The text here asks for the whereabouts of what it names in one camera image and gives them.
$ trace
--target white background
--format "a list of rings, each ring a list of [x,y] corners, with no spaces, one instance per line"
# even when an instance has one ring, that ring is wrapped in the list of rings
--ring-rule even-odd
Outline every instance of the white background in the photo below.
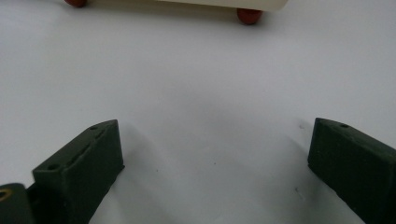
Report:
[[[118,119],[125,170],[91,223],[362,221],[307,168],[316,117],[396,147],[396,1],[232,8],[0,1],[0,183]]]

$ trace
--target screw hole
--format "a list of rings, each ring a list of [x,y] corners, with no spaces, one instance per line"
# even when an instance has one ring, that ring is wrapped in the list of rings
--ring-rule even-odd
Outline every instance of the screw hole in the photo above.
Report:
[[[49,165],[48,169],[49,170],[57,170],[59,167],[60,167],[59,164],[52,164],[52,165]]]
[[[0,202],[4,201],[6,198],[11,196],[12,190],[11,189],[0,189]]]

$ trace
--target toy vehicle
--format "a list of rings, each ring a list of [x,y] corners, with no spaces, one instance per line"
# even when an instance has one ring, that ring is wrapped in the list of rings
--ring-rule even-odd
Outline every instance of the toy vehicle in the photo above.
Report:
[[[73,7],[84,7],[87,0],[64,0]],[[254,24],[262,16],[263,11],[276,11],[281,9],[288,0],[156,0],[163,2],[178,2],[217,7],[235,7],[236,13],[244,24]]]

